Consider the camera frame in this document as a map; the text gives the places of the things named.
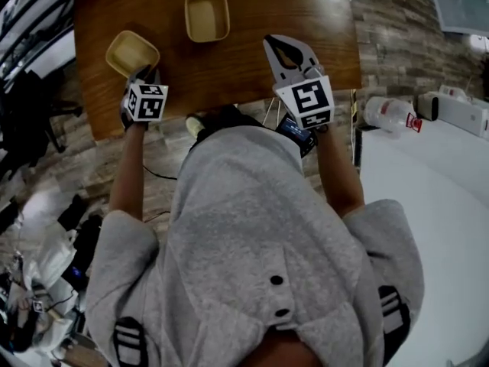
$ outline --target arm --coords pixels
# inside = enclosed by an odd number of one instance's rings
[[[135,219],[143,218],[143,139],[144,124],[134,123],[125,137],[122,159],[110,193],[108,208],[121,210]]]
[[[348,159],[346,146],[333,125],[325,133],[317,132],[317,138],[322,188],[329,205],[343,217],[364,205],[360,177]]]

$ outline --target black wire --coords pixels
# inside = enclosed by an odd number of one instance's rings
[[[73,292],[74,292],[74,291],[75,291],[75,288],[72,288],[72,289],[71,289],[71,295],[70,295],[70,297],[68,297],[68,298],[67,298],[67,299],[65,299],[65,300],[60,300],[59,302],[56,302],[55,304],[53,304],[53,305],[52,305],[50,308],[48,308],[48,309],[46,310],[46,313],[47,313],[48,311],[51,311],[51,310],[52,310],[53,308],[55,308],[55,307],[56,307],[58,304],[65,303],[65,302],[67,302],[68,300],[70,300],[70,299],[73,297]]]
[[[158,213],[157,215],[155,215],[155,216],[153,216],[153,217],[149,218],[148,220],[145,220],[144,222],[145,222],[145,223],[148,223],[148,222],[150,222],[151,220],[155,220],[157,217],[159,217],[159,216],[163,215],[164,213],[170,213],[170,211],[163,211],[163,212],[161,212],[161,213]]]
[[[150,170],[149,168],[147,168],[146,166],[144,166],[144,165],[143,165],[143,167],[144,167],[144,169],[145,169],[145,170],[146,170],[148,173],[152,173],[152,174],[153,174],[155,177],[158,177],[158,178],[163,178],[163,179],[165,179],[165,180],[176,180],[176,178],[175,178],[175,177],[166,177],[166,176],[164,176],[164,175],[159,175],[159,174],[156,174],[156,173],[154,173],[153,171],[151,171],[151,170]]]

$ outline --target square container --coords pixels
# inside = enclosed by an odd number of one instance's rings
[[[105,60],[121,75],[129,77],[142,66],[151,65],[151,69],[155,68],[160,61],[160,52],[140,35],[124,30],[108,47]]]
[[[212,42],[229,34],[227,0],[185,0],[186,33],[194,42]]]

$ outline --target wooden table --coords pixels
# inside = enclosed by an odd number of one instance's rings
[[[306,42],[333,89],[361,87],[349,0],[228,0],[231,31],[223,41],[194,44],[186,35],[185,0],[76,0],[76,57],[95,140],[122,132],[118,105],[125,78],[105,62],[122,30],[133,30],[161,54],[170,86],[165,117],[273,96],[262,40],[284,34]]]

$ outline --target person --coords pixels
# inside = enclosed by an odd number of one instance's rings
[[[403,207],[365,205],[334,126],[316,133],[324,201],[289,138],[234,106],[210,127],[188,118],[197,143],[159,244],[142,222],[146,127],[122,115],[86,309],[112,365],[387,364],[419,315],[423,270]]]

